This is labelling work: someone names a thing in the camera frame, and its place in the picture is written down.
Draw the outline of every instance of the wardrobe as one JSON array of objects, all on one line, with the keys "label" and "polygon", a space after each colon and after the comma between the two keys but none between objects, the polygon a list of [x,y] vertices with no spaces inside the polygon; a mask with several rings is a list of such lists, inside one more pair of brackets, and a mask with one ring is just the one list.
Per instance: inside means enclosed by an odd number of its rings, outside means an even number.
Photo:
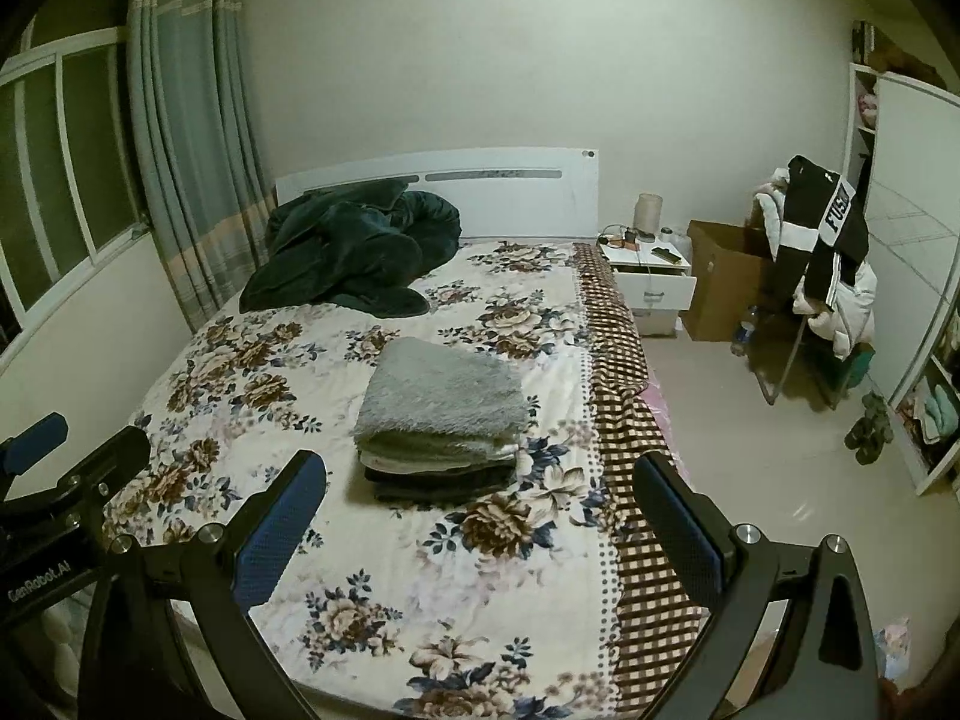
[{"label": "wardrobe", "polygon": [[[877,97],[875,128],[859,119],[858,98]],[[844,170],[856,185],[870,157],[865,217],[869,261],[877,274],[870,377],[899,415],[912,443],[906,458],[917,493],[947,473],[960,456],[960,431],[930,445],[909,418],[923,379],[960,412],[953,384],[960,358],[938,353],[956,309],[960,238],[960,98],[897,74],[877,76],[851,66],[851,124]]]}]

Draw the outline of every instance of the cardboard box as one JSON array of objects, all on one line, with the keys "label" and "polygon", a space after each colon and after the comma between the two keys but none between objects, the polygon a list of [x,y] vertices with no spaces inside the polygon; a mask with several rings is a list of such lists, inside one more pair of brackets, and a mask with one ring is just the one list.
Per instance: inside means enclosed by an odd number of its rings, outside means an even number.
[{"label": "cardboard box", "polygon": [[692,221],[688,235],[697,288],[683,326],[694,341],[729,341],[773,266],[766,235],[715,221]]}]

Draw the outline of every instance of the white wardrobe door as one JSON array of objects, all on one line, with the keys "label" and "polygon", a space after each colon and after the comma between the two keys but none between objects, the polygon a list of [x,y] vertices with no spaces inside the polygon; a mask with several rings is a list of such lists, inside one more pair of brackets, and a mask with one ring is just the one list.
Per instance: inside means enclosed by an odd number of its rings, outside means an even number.
[{"label": "white wardrobe door", "polygon": [[877,274],[877,354],[870,363],[870,377],[890,399],[923,344],[941,298],[911,266],[872,236],[868,260]]},{"label": "white wardrobe door", "polygon": [[[874,178],[864,213],[872,237],[911,266],[938,295],[947,293],[957,234]],[[870,261],[875,243],[871,240]]]},{"label": "white wardrobe door", "polygon": [[960,234],[960,108],[884,77],[877,106],[872,180]]}]

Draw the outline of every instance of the white headboard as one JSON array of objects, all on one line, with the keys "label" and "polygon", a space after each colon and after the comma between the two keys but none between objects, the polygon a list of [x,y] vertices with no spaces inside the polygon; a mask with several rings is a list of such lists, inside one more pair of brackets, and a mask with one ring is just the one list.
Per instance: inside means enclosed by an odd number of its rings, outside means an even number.
[{"label": "white headboard", "polygon": [[410,189],[433,191],[453,203],[466,238],[593,238],[599,162],[591,148],[397,154],[285,175],[277,179],[277,201],[289,202],[312,189],[403,176]]}]

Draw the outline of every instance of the dark green blanket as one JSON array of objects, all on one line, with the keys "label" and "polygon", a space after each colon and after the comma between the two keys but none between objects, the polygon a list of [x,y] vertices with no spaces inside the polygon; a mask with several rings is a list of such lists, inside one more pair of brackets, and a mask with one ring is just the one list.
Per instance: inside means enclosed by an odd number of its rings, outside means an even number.
[{"label": "dark green blanket", "polygon": [[270,260],[240,295],[240,311],[336,303],[375,317],[427,311],[414,279],[457,251],[460,214],[398,178],[311,191],[270,214]]}]

